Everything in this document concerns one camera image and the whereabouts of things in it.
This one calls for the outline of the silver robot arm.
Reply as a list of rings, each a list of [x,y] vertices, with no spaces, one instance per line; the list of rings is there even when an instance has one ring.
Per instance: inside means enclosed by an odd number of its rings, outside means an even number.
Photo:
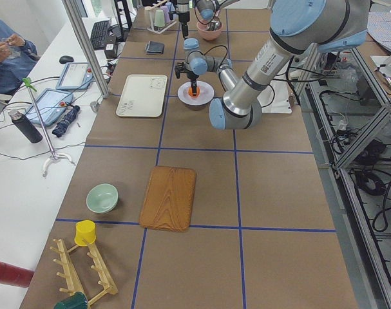
[[[319,52],[340,52],[361,45],[367,35],[370,1],[276,1],[272,7],[269,40],[238,78],[225,58],[203,55],[197,39],[184,39],[187,72],[198,77],[215,72],[225,93],[209,105],[216,129],[247,129],[258,123],[260,93],[295,55],[311,44]]]
[[[211,21],[215,13],[220,9],[229,6],[233,3],[238,2],[238,0],[228,0],[228,1],[208,1],[200,0],[195,1],[195,9],[198,10],[198,13],[201,15],[202,19],[207,22]],[[188,0],[177,0],[172,1],[172,4],[175,8],[174,14],[177,14],[178,21],[181,25],[182,36],[186,39],[189,35],[188,32],[188,23],[190,22],[190,5]]]

